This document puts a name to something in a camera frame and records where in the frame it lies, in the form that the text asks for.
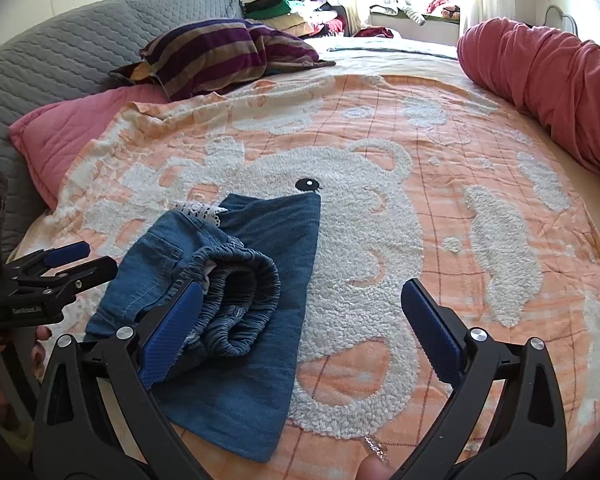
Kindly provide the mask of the person's right hand fingertip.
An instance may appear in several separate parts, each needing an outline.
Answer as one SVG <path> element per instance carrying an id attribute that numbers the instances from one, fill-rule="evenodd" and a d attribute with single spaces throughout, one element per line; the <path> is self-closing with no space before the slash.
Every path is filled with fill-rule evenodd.
<path id="1" fill-rule="evenodd" d="M 374 436 L 362 439 L 367 456 L 362 460 L 356 480 L 388 480 L 394 473 L 389 462 L 388 448 Z"/>

